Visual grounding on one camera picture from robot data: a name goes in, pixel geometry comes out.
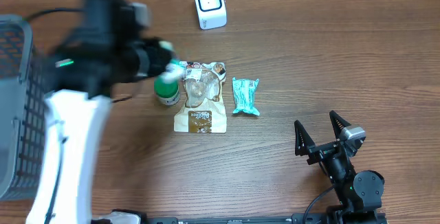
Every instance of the snack bag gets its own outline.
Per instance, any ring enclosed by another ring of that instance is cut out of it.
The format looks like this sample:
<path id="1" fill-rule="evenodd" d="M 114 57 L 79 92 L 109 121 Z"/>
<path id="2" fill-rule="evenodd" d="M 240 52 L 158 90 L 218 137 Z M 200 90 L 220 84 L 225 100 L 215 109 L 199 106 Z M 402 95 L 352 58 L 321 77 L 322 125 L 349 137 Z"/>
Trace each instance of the snack bag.
<path id="1" fill-rule="evenodd" d="M 260 115 L 260 112 L 254 107 L 255 91 L 259 85 L 259 79 L 248 80 L 232 79 L 232 87 L 234 88 L 235 110 L 233 114 L 240 111 L 248 114 Z"/>
<path id="2" fill-rule="evenodd" d="M 185 67 L 187 100 L 174 117 L 174 131 L 225 133 L 226 110 L 221 96 L 226 80 L 225 64 L 180 63 Z"/>

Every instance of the blue snack package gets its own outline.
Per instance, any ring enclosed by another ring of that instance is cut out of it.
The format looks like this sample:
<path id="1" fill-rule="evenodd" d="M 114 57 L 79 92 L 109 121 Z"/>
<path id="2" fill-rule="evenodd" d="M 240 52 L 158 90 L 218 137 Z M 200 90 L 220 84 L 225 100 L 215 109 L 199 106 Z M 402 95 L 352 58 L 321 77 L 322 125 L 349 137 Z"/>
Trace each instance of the blue snack package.
<path id="1" fill-rule="evenodd" d="M 232 88 L 234 89 L 235 110 L 233 114 L 240 111 L 248 114 L 260 115 L 260 112 L 254 107 L 255 91 L 259 85 L 259 79 L 248 80 L 232 79 Z"/>

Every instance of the wood grain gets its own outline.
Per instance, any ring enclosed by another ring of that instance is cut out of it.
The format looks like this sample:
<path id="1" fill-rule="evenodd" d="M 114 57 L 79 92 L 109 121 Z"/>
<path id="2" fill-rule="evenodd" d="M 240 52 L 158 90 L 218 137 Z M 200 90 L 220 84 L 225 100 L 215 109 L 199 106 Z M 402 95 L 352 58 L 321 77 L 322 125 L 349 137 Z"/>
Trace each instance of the wood grain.
<path id="1" fill-rule="evenodd" d="M 330 183 L 319 167 L 294 156 L 294 121 L 318 144 L 330 142 L 333 109 L 366 129 L 353 164 L 384 175 L 380 211 L 389 223 L 438 222 L 439 0 L 226 0 L 228 24 L 209 31 L 198 28 L 193 0 L 131 1 L 149 5 L 148 34 L 172 41 L 183 59 L 226 63 L 228 132 L 174 133 L 183 101 L 160 106 L 147 80 L 137 98 L 112 110 L 96 166 L 94 214 L 112 208 L 179 218 L 303 212 Z M 78 5 L 1 0 L 0 10 L 27 15 Z M 34 44 L 49 49 L 77 22 L 75 14 L 35 21 Z M 260 117 L 232 116 L 232 77 L 260 79 Z M 131 87 L 118 85 L 115 95 Z M 331 193 L 312 212 L 334 203 Z M 24 221 L 31 204 L 0 203 L 0 216 Z"/>

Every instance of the green lid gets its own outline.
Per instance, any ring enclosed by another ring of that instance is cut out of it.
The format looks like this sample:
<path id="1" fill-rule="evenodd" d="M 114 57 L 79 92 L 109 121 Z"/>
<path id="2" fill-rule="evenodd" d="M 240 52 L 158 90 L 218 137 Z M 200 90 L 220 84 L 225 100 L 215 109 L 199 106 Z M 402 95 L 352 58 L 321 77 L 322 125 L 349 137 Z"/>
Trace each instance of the green lid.
<path id="1" fill-rule="evenodd" d="M 179 83 L 177 81 L 166 84 L 160 77 L 154 81 L 154 92 L 161 98 L 171 98 L 179 91 Z"/>

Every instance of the basket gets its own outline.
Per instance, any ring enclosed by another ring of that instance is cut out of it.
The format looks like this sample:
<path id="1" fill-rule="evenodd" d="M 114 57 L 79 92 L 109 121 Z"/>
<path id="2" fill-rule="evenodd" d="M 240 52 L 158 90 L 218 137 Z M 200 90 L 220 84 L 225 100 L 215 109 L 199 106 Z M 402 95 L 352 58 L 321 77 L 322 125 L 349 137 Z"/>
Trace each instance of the basket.
<path id="1" fill-rule="evenodd" d="M 44 153 L 42 67 L 31 63 L 32 30 L 0 15 L 0 200 L 31 199 Z"/>

